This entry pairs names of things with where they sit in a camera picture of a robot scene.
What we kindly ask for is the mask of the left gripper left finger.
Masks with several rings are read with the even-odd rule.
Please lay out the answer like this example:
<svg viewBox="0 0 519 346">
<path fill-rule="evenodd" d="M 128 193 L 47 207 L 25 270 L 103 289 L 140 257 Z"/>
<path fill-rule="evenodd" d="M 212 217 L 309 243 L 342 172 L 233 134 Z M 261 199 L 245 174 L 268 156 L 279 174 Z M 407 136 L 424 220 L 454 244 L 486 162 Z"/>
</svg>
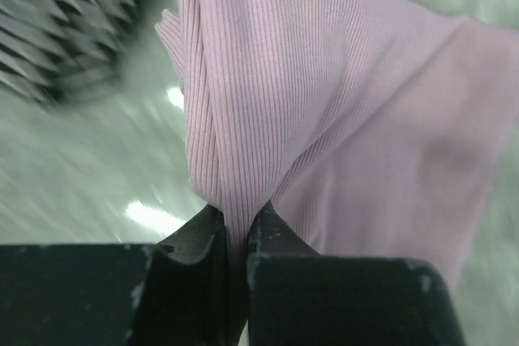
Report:
<svg viewBox="0 0 519 346">
<path fill-rule="evenodd" d="M 158 244 L 173 269 L 167 305 L 180 342 L 227 340 L 227 247 L 224 216 L 207 205 Z"/>
</svg>

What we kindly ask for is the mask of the pink tank top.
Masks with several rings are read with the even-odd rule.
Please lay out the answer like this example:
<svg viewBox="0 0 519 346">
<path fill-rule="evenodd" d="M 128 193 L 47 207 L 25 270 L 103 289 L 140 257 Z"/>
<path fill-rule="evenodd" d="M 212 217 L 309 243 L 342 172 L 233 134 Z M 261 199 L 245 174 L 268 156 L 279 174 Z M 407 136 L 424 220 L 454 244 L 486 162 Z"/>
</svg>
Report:
<svg viewBox="0 0 519 346">
<path fill-rule="evenodd" d="M 456 283 L 518 111 L 517 32 L 406 0 L 178 0 L 157 31 L 234 271 L 272 203 L 321 253 Z"/>
</svg>

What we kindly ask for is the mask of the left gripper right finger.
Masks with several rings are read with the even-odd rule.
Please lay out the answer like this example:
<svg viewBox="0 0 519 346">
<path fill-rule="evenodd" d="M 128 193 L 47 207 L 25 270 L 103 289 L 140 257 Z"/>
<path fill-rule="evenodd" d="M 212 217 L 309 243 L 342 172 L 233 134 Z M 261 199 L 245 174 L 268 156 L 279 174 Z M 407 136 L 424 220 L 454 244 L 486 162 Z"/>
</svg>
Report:
<svg viewBox="0 0 519 346">
<path fill-rule="evenodd" d="M 247 237 L 247 254 L 319 256 L 274 210 L 265 204 L 255 216 Z"/>
</svg>

